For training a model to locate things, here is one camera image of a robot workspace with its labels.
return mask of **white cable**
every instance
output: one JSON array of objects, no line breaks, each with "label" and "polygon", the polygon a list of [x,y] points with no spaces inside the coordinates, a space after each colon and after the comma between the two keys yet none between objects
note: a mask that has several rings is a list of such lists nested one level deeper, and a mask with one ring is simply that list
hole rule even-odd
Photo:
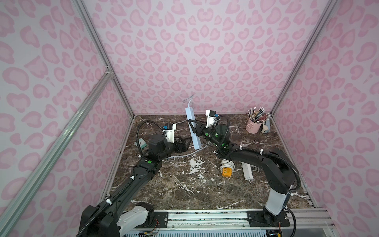
[{"label": "white cable", "polygon": [[208,146],[208,145],[206,145],[206,146],[204,146],[203,148],[200,148],[199,150],[196,150],[196,151],[194,151],[194,152],[192,152],[192,153],[190,153],[190,154],[188,154],[188,155],[175,155],[175,156],[168,157],[168,158],[166,158],[166,159],[178,158],[178,157],[187,157],[187,156],[190,156],[190,155],[195,154],[195,153],[198,152],[198,151],[201,151],[202,149],[206,148],[207,146]]},{"label": "white cable", "polygon": [[183,121],[181,121],[181,122],[176,122],[175,124],[181,124],[182,122],[186,122],[187,121],[187,119],[186,120],[183,120]]},{"label": "white cable", "polygon": [[188,97],[187,99],[184,99],[184,100],[183,100],[183,103],[185,103],[186,100],[190,99],[190,101],[188,102],[188,107],[190,107],[190,103],[191,103],[193,97],[194,97],[194,94],[191,95],[190,97]]},{"label": "white cable", "polygon": [[194,95],[191,96],[191,99],[190,99],[189,102],[188,102],[188,107],[190,106],[190,103],[191,103],[191,101],[192,101],[192,99],[193,99],[193,96],[194,96]]},{"label": "white cable", "polygon": [[231,168],[232,172],[234,171],[234,168],[235,168],[233,161],[226,160],[226,159],[221,160],[221,166],[220,166],[221,172],[222,172],[224,167]]}]

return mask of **aluminum frame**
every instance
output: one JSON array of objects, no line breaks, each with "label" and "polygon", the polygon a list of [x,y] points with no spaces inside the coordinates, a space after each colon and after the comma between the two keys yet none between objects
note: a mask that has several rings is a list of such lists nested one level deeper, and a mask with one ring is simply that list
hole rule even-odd
[{"label": "aluminum frame", "polygon": [[86,5],[83,3],[82,0],[71,0],[71,2],[76,7],[76,9],[77,9],[77,11],[78,11],[87,31],[89,33],[92,41],[95,44],[97,51],[99,52],[99,55],[100,55],[104,65],[107,67],[107,69],[110,71],[110,73],[114,74],[114,78],[112,78],[112,80],[113,80],[114,84],[116,85],[117,91],[118,91],[119,95],[121,96],[121,99],[122,99],[123,103],[125,104],[128,112],[129,112],[130,117],[134,117],[135,115],[133,113],[133,110],[129,104],[128,99],[126,98],[126,95],[125,95],[125,93],[121,87],[121,84],[117,78],[117,75],[114,73],[113,66],[112,66],[112,64],[111,64],[111,62],[110,62],[110,60],[106,54],[106,51],[105,51],[103,44],[101,43],[100,37],[97,34],[97,31],[94,27],[94,24],[91,20],[89,13],[88,13]]},{"label": "aluminum frame", "polygon": [[[284,140],[284,137],[283,137],[282,133],[281,133],[280,130],[278,129],[278,126],[277,126],[277,124],[276,124],[276,122],[275,122],[275,117],[274,117],[274,116],[271,117],[270,122],[271,122],[271,123],[274,125],[274,127],[276,128],[276,133],[279,135],[280,141],[281,141],[282,144],[283,144],[283,147],[284,147],[284,149],[285,149],[286,154],[288,155],[288,157],[289,157],[289,159],[291,160],[292,164],[295,164],[295,166],[297,167],[297,163],[295,162],[294,157],[291,155],[290,148],[289,148],[287,142]],[[309,188],[308,188],[308,186],[307,186],[307,184],[306,184],[306,182],[305,182],[305,179],[304,179],[303,175],[301,174],[301,172],[299,172],[299,175],[300,175],[300,180],[301,180],[301,187],[302,187],[303,190],[306,192],[306,195],[309,196],[310,201],[311,201],[311,203],[312,203],[312,204],[311,204],[311,203],[310,203],[310,204],[311,204],[312,206],[316,207],[316,208],[319,208],[319,206],[317,205],[317,203],[314,202],[315,198],[313,197],[312,192],[309,190]]]},{"label": "aluminum frame", "polygon": [[124,135],[124,138],[122,139],[122,143],[121,143],[122,147],[120,148],[120,153],[119,153],[119,155],[117,157],[117,160],[114,162],[113,167],[112,167],[111,172],[110,172],[110,175],[109,175],[109,177],[111,177],[111,178],[108,179],[108,181],[107,181],[107,183],[106,183],[106,185],[104,187],[104,191],[103,191],[102,195],[100,196],[99,200],[104,200],[107,196],[109,196],[109,192],[110,192],[110,190],[112,188],[112,184],[113,184],[114,178],[116,176],[117,169],[118,169],[118,167],[120,165],[120,161],[121,161],[122,155],[123,155],[125,147],[126,147],[126,141],[128,140],[130,131],[132,130],[132,125],[134,123],[135,118],[136,117],[133,117],[130,120],[128,130],[126,131],[126,133]]},{"label": "aluminum frame", "polygon": [[28,207],[30,201],[34,198],[48,174],[50,174],[50,171],[53,169],[55,163],[63,154],[75,132],[79,129],[80,125],[92,109],[93,105],[105,89],[112,76],[113,75],[109,72],[106,72],[103,75],[100,81],[96,84],[95,88],[90,92],[88,97],[78,108],[78,111],[68,122],[60,136],[55,140],[52,147],[42,158],[37,168],[29,176],[28,180],[22,186],[16,197],[11,201],[5,212],[1,215],[0,237],[8,236],[13,230],[21,215]]},{"label": "aluminum frame", "polygon": [[318,19],[318,22],[316,24],[316,27],[313,29],[309,40],[307,41],[306,45],[304,46],[303,51],[300,54],[300,57],[298,61],[296,62],[295,66],[293,67],[288,80],[286,81],[285,85],[283,86],[283,89],[280,91],[280,94],[278,96],[278,99],[276,100],[272,110],[271,114],[274,115],[277,110],[280,107],[280,104],[284,100],[284,97],[286,96],[288,90],[290,89],[290,86],[295,81],[296,76],[298,75],[298,72],[300,68],[305,63],[309,53],[311,52],[314,44],[316,43],[318,37],[320,36],[321,32],[325,28],[326,24],[328,23],[329,19],[331,18],[334,10],[336,9],[336,5],[340,0],[329,0],[326,7],[324,8],[324,11],[322,12],[320,18]]}]

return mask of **yellow power adapter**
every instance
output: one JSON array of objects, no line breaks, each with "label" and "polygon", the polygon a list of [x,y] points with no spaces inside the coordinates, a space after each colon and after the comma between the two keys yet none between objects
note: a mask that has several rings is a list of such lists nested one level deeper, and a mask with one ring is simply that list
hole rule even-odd
[{"label": "yellow power adapter", "polygon": [[233,170],[232,170],[231,168],[229,168],[229,167],[224,167],[224,168],[222,169],[222,176],[227,177],[227,178],[230,178],[230,177],[232,176],[232,172],[233,172]]}]

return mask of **pink leopard print wallpaper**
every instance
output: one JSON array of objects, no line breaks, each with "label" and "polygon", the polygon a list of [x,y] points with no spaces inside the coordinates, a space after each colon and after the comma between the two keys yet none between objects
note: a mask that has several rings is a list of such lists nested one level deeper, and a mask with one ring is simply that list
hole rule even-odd
[{"label": "pink leopard print wallpaper", "polygon": [[70,0],[0,2],[0,215],[104,71]]},{"label": "pink leopard print wallpaper", "polygon": [[10,236],[75,236],[83,210],[99,202],[129,121],[108,82]]},{"label": "pink leopard print wallpaper", "polygon": [[135,114],[270,110],[327,0],[84,0]]},{"label": "pink leopard print wallpaper", "polygon": [[379,232],[379,2],[343,0],[276,121],[342,237]]}]

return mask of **pencil holder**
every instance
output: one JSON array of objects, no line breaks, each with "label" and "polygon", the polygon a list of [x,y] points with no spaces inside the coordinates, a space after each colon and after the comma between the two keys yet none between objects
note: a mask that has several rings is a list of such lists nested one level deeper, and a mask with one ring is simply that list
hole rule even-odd
[{"label": "pencil holder", "polygon": [[246,125],[246,131],[248,133],[257,133],[259,131],[259,128],[260,126],[262,125],[262,123],[254,123],[253,121],[251,121],[250,119],[247,120],[247,125]]}]

